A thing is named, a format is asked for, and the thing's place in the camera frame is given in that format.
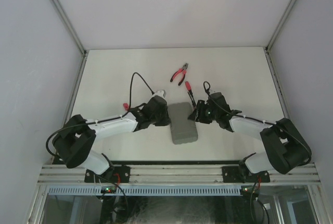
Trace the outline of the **grey plastic tool case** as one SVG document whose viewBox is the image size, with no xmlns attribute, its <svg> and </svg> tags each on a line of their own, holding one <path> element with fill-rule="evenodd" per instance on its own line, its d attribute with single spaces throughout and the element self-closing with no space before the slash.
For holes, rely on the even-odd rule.
<svg viewBox="0 0 333 224">
<path fill-rule="evenodd" d="M 193 112 L 188 102 L 171 104 L 168 106 L 170 117 L 170 131 L 172 142 L 175 145 L 196 142 L 198 132 L 194 121 L 188 117 Z"/>
</svg>

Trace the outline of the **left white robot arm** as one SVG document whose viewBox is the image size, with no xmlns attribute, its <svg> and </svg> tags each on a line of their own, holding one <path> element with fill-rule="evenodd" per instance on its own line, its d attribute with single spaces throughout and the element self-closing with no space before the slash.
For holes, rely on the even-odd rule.
<svg viewBox="0 0 333 224">
<path fill-rule="evenodd" d="M 154 94 L 148 103 L 129 109 L 123 116 L 89 121 L 75 115 L 53 133 L 46 144 L 52 143 L 67 168 L 83 167 L 92 171 L 102 182 L 114 176 L 114 166 L 103 153 L 93 150 L 99 140 L 123 133 L 137 132 L 150 125 L 164 127 L 170 123 L 168 104 L 163 96 Z"/>
</svg>

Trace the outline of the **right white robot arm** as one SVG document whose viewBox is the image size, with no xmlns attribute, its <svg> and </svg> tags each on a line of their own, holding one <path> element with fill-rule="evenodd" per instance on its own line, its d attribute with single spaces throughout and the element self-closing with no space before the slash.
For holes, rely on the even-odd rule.
<svg viewBox="0 0 333 224">
<path fill-rule="evenodd" d="M 208 92 L 206 101 L 199 100 L 189 120 L 211 124 L 231 133 L 241 133 L 262 142 L 264 151 L 253 153 L 239 163 L 239 176 L 246 182 L 252 181 L 258 173 L 276 170 L 287 174 L 298 166 L 307 165 L 312 151 L 290 119 L 271 123 L 247 117 L 240 110 L 232 110 L 220 92 Z"/>
</svg>

